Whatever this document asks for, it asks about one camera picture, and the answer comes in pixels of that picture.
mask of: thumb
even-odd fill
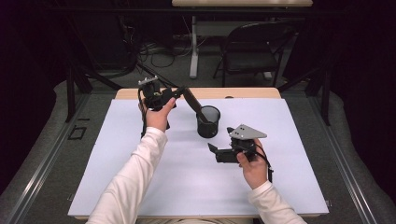
[[[239,164],[241,164],[242,168],[247,169],[249,167],[250,163],[248,162],[247,156],[245,156],[243,152],[239,152],[236,155],[236,159],[238,160]]]
[[[167,116],[169,114],[169,112],[173,109],[174,105],[175,105],[175,101],[176,99],[174,97],[172,97],[168,103],[166,103],[166,105],[161,109],[161,111]]]

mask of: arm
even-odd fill
[[[305,223],[269,181],[251,191],[248,200],[259,210],[260,217],[266,224]]]
[[[254,139],[254,142],[257,152],[265,156],[261,150],[262,143],[258,139]],[[268,181],[267,164],[264,159],[256,156],[255,161],[249,162],[244,153],[239,153],[236,158],[243,168],[247,183],[252,188],[248,195],[249,202],[259,210],[264,223],[305,223]]]
[[[131,158],[113,177],[93,209],[88,223],[135,223],[149,181],[157,167],[167,142],[167,115],[175,104],[172,98],[158,112],[140,109],[147,120],[146,134]]]

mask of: person's left hand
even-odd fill
[[[175,106],[175,103],[176,99],[172,97],[160,111],[149,110],[146,108],[145,104],[143,104],[143,108],[141,104],[139,104],[139,108],[143,113],[146,112],[146,123],[148,127],[157,128],[165,132],[166,124],[168,122],[168,114]]]

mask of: black mesh cup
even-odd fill
[[[199,116],[196,115],[198,134],[203,138],[212,138],[216,136],[219,131],[220,111],[212,105],[205,105],[201,110],[208,122],[202,121]]]

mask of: white sleeve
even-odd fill
[[[259,210],[260,217],[265,224],[306,223],[269,181],[251,191],[248,200]]]
[[[165,133],[147,127],[131,158],[102,193],[87,223],[135,223],[166,142]]]

